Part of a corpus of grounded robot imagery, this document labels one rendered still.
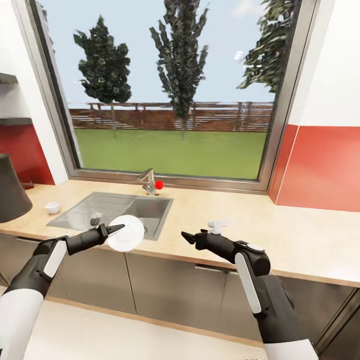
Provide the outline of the saucer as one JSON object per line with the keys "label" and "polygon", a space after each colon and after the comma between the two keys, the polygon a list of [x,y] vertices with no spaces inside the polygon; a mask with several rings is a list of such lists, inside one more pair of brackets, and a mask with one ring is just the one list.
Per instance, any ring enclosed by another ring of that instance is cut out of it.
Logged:
{"label": "saucer", "polygon": [[143,223],[132,215],[120,216],[114,219],[108,227],[122,224],[125,227],[109,234],[106,240],[113,251],[128,252],[136,248],[144,239],[145,228]]}

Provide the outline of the coffee cup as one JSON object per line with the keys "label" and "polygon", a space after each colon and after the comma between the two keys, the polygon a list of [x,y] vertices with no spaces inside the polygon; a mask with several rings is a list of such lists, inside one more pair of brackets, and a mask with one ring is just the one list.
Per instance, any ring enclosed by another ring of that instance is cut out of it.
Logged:
{"label": "coffee cup", "polygon": [[46,210],[51,214],[57,214],[61,209],[60,202],[52,202],[46,206]]}

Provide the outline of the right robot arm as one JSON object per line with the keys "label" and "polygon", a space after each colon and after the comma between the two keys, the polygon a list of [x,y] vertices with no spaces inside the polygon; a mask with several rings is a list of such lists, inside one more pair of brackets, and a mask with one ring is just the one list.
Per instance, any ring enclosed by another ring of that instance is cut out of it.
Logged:
{"label": "right robot arm", "polygon": [[295,311],[290,293],[270,273],[265,249],[246,241],[221,235],[226,219],[211,220],[200,233],[181,235],[199,251],[208,249],[236,265],[268,360],[319,360]]}

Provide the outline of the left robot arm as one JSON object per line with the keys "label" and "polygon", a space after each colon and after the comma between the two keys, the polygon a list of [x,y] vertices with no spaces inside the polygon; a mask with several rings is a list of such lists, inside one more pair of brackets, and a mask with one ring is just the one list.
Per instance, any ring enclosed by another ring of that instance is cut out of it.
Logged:
{"label": "left robot arm", "polygon": [[91,215],[88,231],[42,240],[32,257],[0,297],[0,360],[24,360],[40,309],[65,257],[103,245],[125,224],[100,224],[102,213]]}

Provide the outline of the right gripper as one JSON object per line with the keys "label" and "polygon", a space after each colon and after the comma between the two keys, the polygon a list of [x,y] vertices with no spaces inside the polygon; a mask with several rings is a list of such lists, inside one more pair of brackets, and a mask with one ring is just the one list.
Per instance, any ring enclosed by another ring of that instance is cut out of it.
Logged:
{"label": "right gripper", "polygon": [[[221,234],[208,233],[208,230],[201,229],[200,233],[192,235],[190,233],[181,232],[181,235],[187,240],[191,245],[195,244],[195,248],[199,251],[208,249],[220,256],[220,248],[224,240],[227,238]],[[221,256],[220,256],[221,257]]]}

